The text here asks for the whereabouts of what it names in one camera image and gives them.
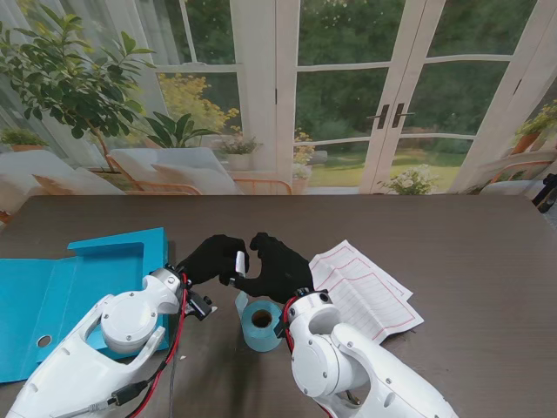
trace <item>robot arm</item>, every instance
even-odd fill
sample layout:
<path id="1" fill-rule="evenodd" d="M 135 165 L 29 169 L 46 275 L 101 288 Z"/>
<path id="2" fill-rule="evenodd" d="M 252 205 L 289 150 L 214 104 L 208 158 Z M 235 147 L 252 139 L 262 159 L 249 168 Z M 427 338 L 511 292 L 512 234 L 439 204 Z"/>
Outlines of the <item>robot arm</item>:
<path id="1" fill-rule="evenodd" d="M 299 389 L 334 418 L 458 418 L 443 396 L 379 344 L 340 321 L 326 292 L 307 293 L 284 313 Z M 359 405 L 340 394 L 371 382 Z"/>
<path id="2" fill-rule="evenodd" d="M 208 299 L 183 290 L 179 276 L 171 268 L 159 268 L 143 278 L 144 290 L 102 298 L 27 380 L 7 418 L 100 417 L 111 405 L 139 395 L 148 382 L 130 383 L 138 381 L 138 372 L 164 338 L 158 316 L 186 311 L 202 320 L 212 312 Z M 99 324 L 111 350 L 141 350 L 131 363 L 109 359 L 87 344 Z"/>

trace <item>notebook paper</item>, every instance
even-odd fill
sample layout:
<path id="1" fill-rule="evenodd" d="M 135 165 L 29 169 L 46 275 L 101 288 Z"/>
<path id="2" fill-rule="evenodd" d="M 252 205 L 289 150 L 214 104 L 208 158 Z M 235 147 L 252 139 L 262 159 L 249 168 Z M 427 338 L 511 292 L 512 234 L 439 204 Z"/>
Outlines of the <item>notebook paper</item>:
<path id="1" fill-rule="evenodd" d="M 407 302 L 412 292 L 346 240 L 316 255 L 310 268 L 314 288 L 327 289 L 342 321 L 371 340 L 381 343 L 424 321 Z"/>

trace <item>blue binder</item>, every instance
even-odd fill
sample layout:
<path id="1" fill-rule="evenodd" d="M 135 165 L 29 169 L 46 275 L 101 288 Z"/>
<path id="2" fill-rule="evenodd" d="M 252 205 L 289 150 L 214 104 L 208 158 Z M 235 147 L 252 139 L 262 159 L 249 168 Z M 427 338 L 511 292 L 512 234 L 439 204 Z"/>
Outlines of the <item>blue binder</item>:
<path id="1" fill-rule="evenodd" d="M 38 364 L 106 294 L 142 290 L 142 278 L 164 266 L 163 228 L 72 242 L 75 257 L 60 260 L 0 259 L 0 382 L 27 379 Z M 168 318 L 158 325 L 168 330 Z M 46 347 L 38 341 L 50 336 Z M 87 340 L 116 359 L 98 327 Z M 168 347 L 168 332 L 159 349 Z"/>

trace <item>black gloved hand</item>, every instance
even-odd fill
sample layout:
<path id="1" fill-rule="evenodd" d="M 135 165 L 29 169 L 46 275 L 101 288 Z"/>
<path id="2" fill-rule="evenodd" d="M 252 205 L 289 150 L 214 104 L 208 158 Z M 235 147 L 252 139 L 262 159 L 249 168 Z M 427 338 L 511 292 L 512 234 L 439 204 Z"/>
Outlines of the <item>black gloved hand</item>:
<path id="1" fill-rule="evenodd" d="M 301 287 L 313 290 L 309 262 L 267 233 L 258 233 L 250 244 L 261 259 L 261 274 L 256 279 L 236 279 L 236 288 L 253 297 L 269 296 L 286 303 Z"/>
<path id="2" fill-rule="evenodd" d="M 213 235 L 201 243 L 191 255 L 178 263 L 177 271 L 187 274 L 194 285 L 204 283 L 215 276 L 228 280 L 236 276 L 236 253 L 245 253 L 245 270 L 250 268 L 250 256 L 243 239 Z"/>

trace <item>dark wooden table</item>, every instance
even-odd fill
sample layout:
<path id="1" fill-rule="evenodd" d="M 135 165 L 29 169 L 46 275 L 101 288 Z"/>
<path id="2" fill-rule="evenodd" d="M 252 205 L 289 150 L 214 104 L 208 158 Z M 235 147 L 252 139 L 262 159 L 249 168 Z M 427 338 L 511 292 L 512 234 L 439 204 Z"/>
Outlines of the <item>dark wooden table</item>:
<path id="1" fill-rule="evenodd" d="M 460 418 L 557 415 L 557 234 L 523 198 L 39 197 L 0 233 L 0 256 L 60 258 L 74 240 L 158 226 L 172 260 L 214 233 L 249 241 L 267 231 L 308 259 L 348 239 L 414 291 L 425 323 L 384 345 Z M 322 417 L 298 391 L 284 342 L 268 354 L 245 345 L 237 292 L 217 280 L 198 290 L 218 311 L 186 322 L 175 415 Z M 168 415 L 169 375 L 145 416 Z M 1 416 L 21 386 L 0 387 Z"/>

